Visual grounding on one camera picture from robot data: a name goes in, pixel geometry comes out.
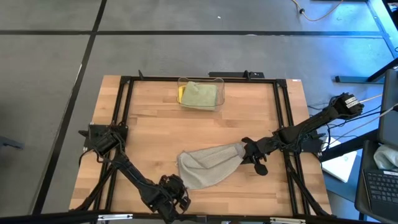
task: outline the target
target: wooden table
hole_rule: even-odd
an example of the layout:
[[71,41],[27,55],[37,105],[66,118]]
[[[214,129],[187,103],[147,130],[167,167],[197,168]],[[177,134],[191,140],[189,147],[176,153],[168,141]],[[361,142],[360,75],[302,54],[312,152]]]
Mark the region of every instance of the wooden table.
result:
[[[109,124],[118,92],[120,76],[105,76],[93,115],[95,124]],[[308,118],[302,83],[287,80],[294,123]],[[272,85],[263,83],[225,83],[225,103],[217,112],[192,111],[176,102],[175,82],[134,82],[126,154],[142,174],[158,182],[160,176],[178,174],[177,155],[213,146],[239,142],[247,136],[257,140],[271,136],[278,125]],[[282,102],[284,121],[287,121]],[[324,210],[331,213],[320,164],[312,154],[302,154],[305,183]],[[291,216],[290,197],[282,153],[268,157],[266,176],[257,175],[252,164],[241,165],[224,181],[201,190],[189,190],[192,200],[187,214]],[[94,152],[80,166],[70,208],[79,206],[93,190],[101,164]],[[105,186],[100,208],[104,207]],[[302,209],[296,187],[298,210]],[[137,189],[118,174],[111,210],[149,212]]]

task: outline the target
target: gray floor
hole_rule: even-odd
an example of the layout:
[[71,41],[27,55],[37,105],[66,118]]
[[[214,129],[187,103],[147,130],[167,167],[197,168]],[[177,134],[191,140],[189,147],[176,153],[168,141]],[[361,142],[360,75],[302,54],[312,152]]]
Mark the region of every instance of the gray floor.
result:
[[[335,2],[299,0],[317,17]],[[373,4],[380,9],[380,2]],[[0,2],[1,29],[91,30],[100,0]],[[378,31],[363,2],[344,2],[330,17],[308,22],[286,1],[108,1],[100,30]],[[0,150],[0,216],[29,213],[88,36],[0,35],[0,136],[24,142]],[[336,75],[368,76],[393,59],[380,37],[97,36],[44,212],[68,209],[83,138],[103,75],[206,76],[209,71],[256,70],[269,78],[301,79],[309,105],[343,91],[359,99],[380,85],[337,84]],[[373,109],[380,99],[366,103]],[[355,127],[352,122],[333,134]],[[360,129],[360,135],[377,123]],[[356,219],[352,203],[330,194],[335,215]],[[348,204],[345,212],[339,204]]]

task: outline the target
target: yellow sponge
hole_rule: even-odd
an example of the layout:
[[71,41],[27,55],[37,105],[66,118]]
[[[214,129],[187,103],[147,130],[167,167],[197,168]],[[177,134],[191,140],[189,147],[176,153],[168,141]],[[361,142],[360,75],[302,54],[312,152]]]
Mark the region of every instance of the yellow sponge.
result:
[[179,103],[181,103],[181,101],[182,101],[182,95],[184,94],[184,91],[185,91],[185,85],[184,86],[180,86],[179,88],[178,88],[178,102]]

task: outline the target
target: transparent plastic container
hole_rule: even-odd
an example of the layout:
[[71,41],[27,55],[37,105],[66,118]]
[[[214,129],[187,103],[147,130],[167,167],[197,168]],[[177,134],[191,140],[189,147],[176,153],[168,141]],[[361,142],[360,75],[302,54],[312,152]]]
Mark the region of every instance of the transparent plastic container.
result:
[[177,81],[177,102],[187,108],[219,110],[224,104],[224,80],[181,77]]

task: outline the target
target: green sponge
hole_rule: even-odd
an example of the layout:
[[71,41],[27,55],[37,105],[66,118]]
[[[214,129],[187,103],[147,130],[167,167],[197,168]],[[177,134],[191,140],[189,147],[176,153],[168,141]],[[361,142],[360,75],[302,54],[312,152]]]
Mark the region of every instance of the green sponge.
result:
[[181,104],[199,110],[215,110],[217,101],[217,86],[188,82],[182,95]]

